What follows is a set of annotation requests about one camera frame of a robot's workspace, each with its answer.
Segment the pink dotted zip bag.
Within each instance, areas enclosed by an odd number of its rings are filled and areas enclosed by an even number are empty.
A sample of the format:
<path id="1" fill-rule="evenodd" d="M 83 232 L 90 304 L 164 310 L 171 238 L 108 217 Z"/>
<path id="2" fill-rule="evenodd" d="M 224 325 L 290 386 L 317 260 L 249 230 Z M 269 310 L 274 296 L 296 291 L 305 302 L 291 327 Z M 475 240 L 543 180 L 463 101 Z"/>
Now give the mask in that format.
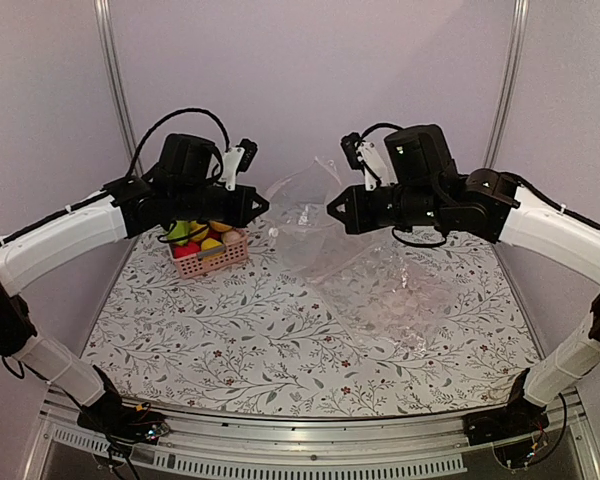
<path id="1" fill-rule="evenodd" d="M 315 158 L 265 194 L 270 245 L 286 268 L 313 283 L 344 268 L 376 242 L 371 234 L 346 234 L 327 214 L 327 204 L 342 190 L 335 163 Z"/>

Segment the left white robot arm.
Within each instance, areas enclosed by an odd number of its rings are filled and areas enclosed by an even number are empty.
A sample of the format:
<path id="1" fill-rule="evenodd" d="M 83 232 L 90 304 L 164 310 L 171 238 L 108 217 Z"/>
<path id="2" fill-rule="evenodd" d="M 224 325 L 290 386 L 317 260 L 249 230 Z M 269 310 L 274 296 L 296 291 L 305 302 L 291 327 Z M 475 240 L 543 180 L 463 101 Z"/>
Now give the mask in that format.
<path id="1" fill-rule="evenodd" d="M 267 201 L 237 176 L 248 170 L 255 142 L 222 148 L 189 134 L 166 137 L 157 163 L 128 170 L 86 199 L 0 238 L 0 357 L 11 357 L 72 397 L 108 434 L 128 426 L 120 394 L 98 368 L 42 334 L 29 318 L 23 290 L 56 268 L 101 246 L 177 221 L 216 221 L 244 228 Z"/>

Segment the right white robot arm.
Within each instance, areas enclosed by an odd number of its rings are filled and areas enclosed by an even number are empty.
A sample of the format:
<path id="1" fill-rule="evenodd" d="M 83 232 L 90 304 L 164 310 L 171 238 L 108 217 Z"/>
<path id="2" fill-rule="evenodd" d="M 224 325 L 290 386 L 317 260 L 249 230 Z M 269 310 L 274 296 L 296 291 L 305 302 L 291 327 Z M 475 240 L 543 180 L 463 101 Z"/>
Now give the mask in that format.
<path id="1" fill-rule="evenodd" d="M 600 288 L 600 224 L 550 200 L 523 177 L 481 168 L 458 172 L 440 126 L 390 130 L 384 139 L 396 179 L 365 133 L 341 140 L 351 169 L 364 183 L 347 187 L 327 206 L 328 214 L 349 235 L 389 228 L 410 232 L 431 227 L 442 236 L 472 234 L 492 244 L 504 243 L 538 254 Z M 600 292 L 588 316 L 547 358 L 519 374 L 497 427 L 517 436 L 532 424 L 564 389 L 600 364 Z"/>

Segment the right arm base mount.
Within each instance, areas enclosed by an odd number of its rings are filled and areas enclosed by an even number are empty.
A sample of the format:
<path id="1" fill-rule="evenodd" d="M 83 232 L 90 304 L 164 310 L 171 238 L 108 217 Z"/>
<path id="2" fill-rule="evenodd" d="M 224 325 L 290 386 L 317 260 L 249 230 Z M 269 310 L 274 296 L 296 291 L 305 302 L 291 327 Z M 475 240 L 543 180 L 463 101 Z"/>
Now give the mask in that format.
<path id="1" fill-rule="evenodd" d="M 469 444 L 476 446 L 540 432 L 549 420 L 545 407 L 529 402 L 518 391 L 504 406 L 464 415 L 462 424 Z"/>

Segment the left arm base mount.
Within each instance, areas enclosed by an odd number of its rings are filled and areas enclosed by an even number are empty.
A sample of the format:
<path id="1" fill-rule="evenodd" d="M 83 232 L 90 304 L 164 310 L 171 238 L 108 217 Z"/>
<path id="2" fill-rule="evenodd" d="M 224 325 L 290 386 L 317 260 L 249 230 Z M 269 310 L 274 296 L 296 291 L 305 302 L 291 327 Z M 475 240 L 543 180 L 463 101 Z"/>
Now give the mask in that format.
<path id="1" fill-rule="evenodd" d="M 91 406 L 81 406 L 77 424 L 126 444 L 155 445 L 170 433 L 165 415 L 154 411 L 150 402 L 129 406 L 109 394 Z"/>

